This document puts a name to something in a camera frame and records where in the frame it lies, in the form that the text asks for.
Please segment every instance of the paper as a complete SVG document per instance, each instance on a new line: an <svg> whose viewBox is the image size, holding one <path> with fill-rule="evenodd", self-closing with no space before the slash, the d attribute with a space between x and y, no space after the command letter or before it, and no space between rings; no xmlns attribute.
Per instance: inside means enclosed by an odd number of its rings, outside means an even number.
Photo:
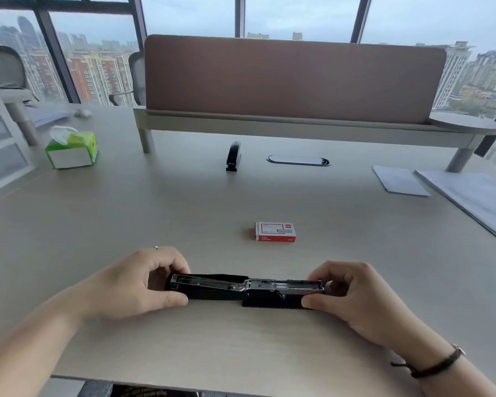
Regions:
<svg viewBox="0 0 496 397"><path fill-rule="evenodd" d="M415 176L404 168L371 166L388 192L398 194L430 196Z"/></svg>
<svg viewBox="0 0 496 397"><path fill-rule="evenodd" d="M495 179L476 173L415 173L496 236Z"/></svg>
<svg viewBox="0 0 496 397"><path fill-rule="evenodd" d="M48 108L26 107L26 110L36 127L40 127L57 121L58 119L64 119L70 116L69 112L51 110Z"/></svg>

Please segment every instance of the bracelet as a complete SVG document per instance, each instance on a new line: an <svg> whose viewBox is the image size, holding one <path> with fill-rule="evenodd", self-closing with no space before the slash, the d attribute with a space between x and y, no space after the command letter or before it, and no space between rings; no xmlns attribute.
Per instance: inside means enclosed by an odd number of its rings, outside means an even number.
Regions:
<svg viewBox="0 0 496 397"><path fill-rule="evenodd" d="M461 347L456 346L456 344L452 344L452 347L454 347L454 352L449 355L449 357L441 362L439 362L437 365L434 365L428 369L424 369L423 371L418 371L415 369L413 366L410 364L397 364L395 362L391 363L391 366L395 367L406 367L410 370L411 376L418 379L421 377L428 377L428 376L433 376L437 375L438 373L444 372L448 368L450 368L454 362L456 362L461 356L466 355L465 351L461 349Z"/></svg>

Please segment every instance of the sky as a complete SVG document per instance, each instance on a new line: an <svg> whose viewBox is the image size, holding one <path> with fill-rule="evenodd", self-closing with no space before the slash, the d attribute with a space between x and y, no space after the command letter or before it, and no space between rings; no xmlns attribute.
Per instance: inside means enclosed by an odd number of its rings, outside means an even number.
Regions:
<svg viewBox="0 0 496 397"><path fill-rule="evenodd" d="M246 0L246 33L305 41L348 42L360 0ZM142 0L147 32L233 36L234 0ZM0 25L16 25L18 15L36 27L33 12L0 10ZM136 40L130 16L52 13L59 32L102 39ZM468 41L476 54L496 50L496 0L372 0L363 43L401 45Z"/></svg>

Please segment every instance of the person's right hand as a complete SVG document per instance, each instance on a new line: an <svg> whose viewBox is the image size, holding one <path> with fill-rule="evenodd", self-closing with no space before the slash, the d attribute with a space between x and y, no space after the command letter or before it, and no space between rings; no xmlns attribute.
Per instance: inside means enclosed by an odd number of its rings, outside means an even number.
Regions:
<svg viewBox="0 0 496 397"><path fill-rule="evenodd" d="M413 355L424 354L422 350L429 349L430 343L441 354L452 349L366 263L327 261L308 280L321 280L330 295L306 295L301 300L303 307L338 316L367 340L392 349L407 361L422 361L422 356L414 359Z"/></svg>

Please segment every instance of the mesh chair back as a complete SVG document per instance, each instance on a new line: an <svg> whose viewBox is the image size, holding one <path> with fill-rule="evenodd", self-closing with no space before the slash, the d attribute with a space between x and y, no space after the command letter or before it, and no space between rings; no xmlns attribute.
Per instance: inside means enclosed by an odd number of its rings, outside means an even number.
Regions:
<svg viewBox="0 0 496 397"><path fill-rule="evenodd" d="M0 46L0 87L27 88L26 71L19 54Z"/></svg>
<svg viewBox="0 0 496 397"><path fill-rule="evenodd" d="M138 106L145 106L145 56L143 51L137 51L128 56L128 66L131 69L134 100Z"/></svg>

